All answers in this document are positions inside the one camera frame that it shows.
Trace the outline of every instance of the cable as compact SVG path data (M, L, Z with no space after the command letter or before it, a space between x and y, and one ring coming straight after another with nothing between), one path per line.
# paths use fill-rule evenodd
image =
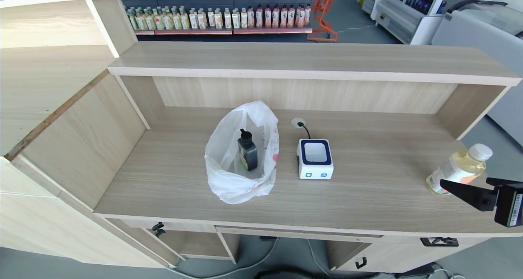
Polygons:
M361 28L346 28L345 30L338 31L336 33L342 33L342 32L345 32L346 30L361 30L361 29L365 29L365 28L368 28L368 27L375 27L375 25L364 26L364 27L361 27Z
M300 126L300 127L305 128L305 130L307 131L307 136L310 139L311 138L311 134L309 134L307 127L300 121L297 123L297 125Z
M308 279L329 279L327 277L316 277L313 274L311 274L307 271L303 271L298 268L284 268L284 269L280 269L280 270L261 271L256 275L256 277L254 277L254 279L260 279L264 276L277 275L277 274L281 274L281 273L297 274L297 275L301 275ZM372 273L369 275L362 275L362 276L356 276L356 277L338 277L336 279L374 279L374 278L378 277L380 274L381 273Z
M308 249L311 250L312 259L314 260L316 265L318 265L318 267L323 271L323 273L325 273L325 275L327 275L329 278L332 278L331 275L329 273L327 273L327 271L325 271L325 269L323 269L323 267L318 263L318 261L316 261L316 257L314 257L314 253L312 252L311 242L308 239L307 239L307 243L308 243Z
M446 270L446 269L444 269L444 268L439 268L439 269L437 269L437 270L434 270L434 274L435 274L436 272L439 272L439 271L443 271L443 272L445 272L445 274L447 274L447 277L448 277L449 279L456 279L456 278L458 278L458 277L459 277L459 278L462 278L462 279L467 279L467 278L463 277L462 275L458 275L458 274L454 275L454 274L452 274L452 272L450 272L449 270ZM429 277L427 277L427 279L430 279L434 274L430 274Z
M233 273L236 273L238 271L242 271L242 270L247 270L248 268L252 268L252 267L255 267L255 266L258 266L259 264L263 263L263 261L267 260L267 257L269 257L269 255L271 255L271 253L273 252L274 250L274 247L276 247L276 242L278 242L278 237L276 238L276 240L274 240L274 244L273 244L273 247L270 248L270 251L269 253L267 253L267 255L265 255L265 257L263 257L263 259L259 260L258 262L250 265L250 266L245 266L245 267L242 267L242 268L237 268L236 270L232 270L232 271L229 271L227 273L223 273L223 274L220 274L220 275L215 275L215 276L211 276L211 277L194 277L194 276L191 276L189 274L185 274L185 273L182 273L180 271L176 271L174 269L171 269L171 268L168 268L169 271L173 272L173 273L176 273L178 275L182 275L182 276L185 276L187 278L190 278L190 279L215 279L215 278L220 278L220 277L224 277L224 276L227 276L227 275L230 275L230 274L233 274Z

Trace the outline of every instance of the cabinet door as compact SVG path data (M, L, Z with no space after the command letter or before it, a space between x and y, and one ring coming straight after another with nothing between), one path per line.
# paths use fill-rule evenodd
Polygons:
M475 239L476 243L485 239ZM426 247L419 244L350 243L328 241L329 267L340 271L403 273L437 261L474 244L459 247Z
M56 197L1 194L0 203L2 233L31 242L6 240L7 247L50 250L91 264L163 268Z

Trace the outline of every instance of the oil bottle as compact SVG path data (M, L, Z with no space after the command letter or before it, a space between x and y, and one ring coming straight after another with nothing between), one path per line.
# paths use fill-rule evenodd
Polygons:
M469 150L463 149L456 151L450 158L429 177L426 183L428 188L435 193L452 195L450 192L441 188L441 179L469 184L477 176L485 172L486 163L492 156L492 150L480 143L474 144Z

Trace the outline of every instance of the red shelf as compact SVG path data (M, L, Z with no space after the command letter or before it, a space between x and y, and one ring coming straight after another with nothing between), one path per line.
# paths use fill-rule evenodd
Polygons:
M156 30L155 35L232 35L232 30Z
M262 29L234 29L235 34L291 34L312 33L312 28L262 28Z
M140 31L140 30L135 30L134 33L136 35L154 35L154 31Z

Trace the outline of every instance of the bottle label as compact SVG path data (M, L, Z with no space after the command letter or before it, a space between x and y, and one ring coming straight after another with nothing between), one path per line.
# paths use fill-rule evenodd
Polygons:
M443 194L443 195L452 195L450 192L446 191L445 189L441 188L439 185L439 181L441 179L449 180L452 182L458 182L463 184L469 184L474 180L479 174L469 173L466 171L463 171L458 167L458 164L456 164L454 158L452 156L443 164L441 167L439 167L436 171L434 171L429 177L429 183L430 187L437 193Z

